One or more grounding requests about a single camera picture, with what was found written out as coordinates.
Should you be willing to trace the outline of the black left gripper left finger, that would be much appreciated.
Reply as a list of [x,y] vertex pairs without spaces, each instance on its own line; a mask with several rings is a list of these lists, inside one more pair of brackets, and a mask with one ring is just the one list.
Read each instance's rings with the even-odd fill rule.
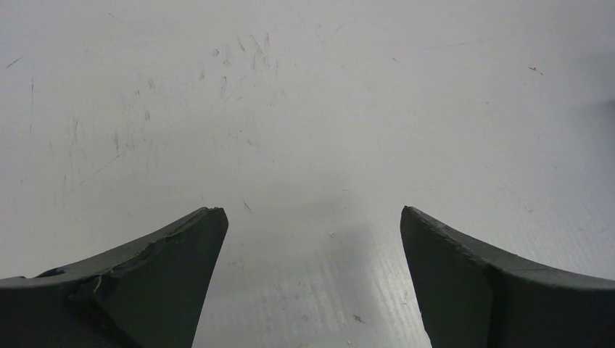
[[228,230],[200,208],[33,278],[1,280],[3,347],[190,347]]

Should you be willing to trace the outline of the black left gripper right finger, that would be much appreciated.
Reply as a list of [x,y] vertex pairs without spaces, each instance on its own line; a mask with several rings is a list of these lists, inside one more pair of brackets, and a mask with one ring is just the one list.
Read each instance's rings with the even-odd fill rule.
[[612,347],[614,282],[525,259],[405,207],[405,258],[433,347]]

